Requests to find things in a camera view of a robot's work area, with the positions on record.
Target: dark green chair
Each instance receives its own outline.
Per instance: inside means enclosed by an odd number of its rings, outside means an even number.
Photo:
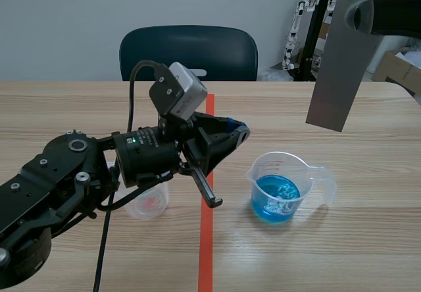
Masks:
[[[120,69],[129,80],[142,60],[170,66],[180,62],[206,71],[201,80],[256,80],[257,47],[246,32],[214,26],[158,26],[136,29],[120,46]],[[153,70],[142,69],[136,80],[153,80]]]

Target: wooden table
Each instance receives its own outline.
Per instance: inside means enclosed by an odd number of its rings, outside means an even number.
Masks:
[[[419,291],[421,107],[397,85],[362,83],[339,134],[305,124],[313,85],[206,83],[216,115],[251,128],[215,170],[224,204],[214,210],[214,291]],[[149,87],[136,85],[138,126],[157,123]],[[124,82],[0,83],[0,181],[69,129],[96,137],[124,131],[127,97]],[[321,206],[314,191],[291,222],[259,222],[244,175],[268,151],[330,167],[335,203]],[[112,215],[101,291],[197,291],[201,198],[188,178],[170,189],[158,218]],[[102,225],[99,213],[55,239],[41,271],[10,291],[92,291]]]

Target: measuring cup handle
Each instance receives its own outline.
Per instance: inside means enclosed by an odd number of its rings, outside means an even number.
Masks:
[[[331,204],[336,198],[336,181],[332,172],[326,167],[310,167],[310,179],[313,183],[321,183],[324,186],[323,201]]]

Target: orange object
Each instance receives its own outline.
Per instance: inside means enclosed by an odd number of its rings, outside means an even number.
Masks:
[[[206,113],[215,115],[215,95],[208,94],[206,98]],[[213,172],[208,177],[213,189]],[[199,280],[198,292],[213,291],[213,210],[202,199],[200,219],[200,247],[199,247]]]

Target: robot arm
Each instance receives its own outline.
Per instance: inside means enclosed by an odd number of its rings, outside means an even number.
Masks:
[[[169,69],[155,64],[157,81],[149,95],[159,112],[158,126],[101,139],[69,131],[0,185],[0,289],[34,275],[49,256],[51,239],[76,222],[96,218],[96,209],[116,210],[175,174],[192,176],[209,207],[222,204],[206,176],[250,130],[230,118],[194,112],[207,95],[204,85],[180,63]],[[138,189],[102,205],[119,187],[119,169],[107,167],[108,150],[116,151],[125,187]]]
[[[347,11],[346,23],[366,34],[421,39],[421,0],[362,0]]]
[[[318,5],[319,0],[306,0],[299,1],[297,3],[297,8],[295,9],[294,19],[292,22],[291,30],[288,32],[285,40],[287,40],[285,51],[284,51],[284,60],[282,61],[283,70],[293,70],[295,64],[291,62],[292,52],[297,48],[297,34],[300,26],[301,17],[304,12],[313,12]],[[328,11],[335,9],[336,0],[329,0]]]

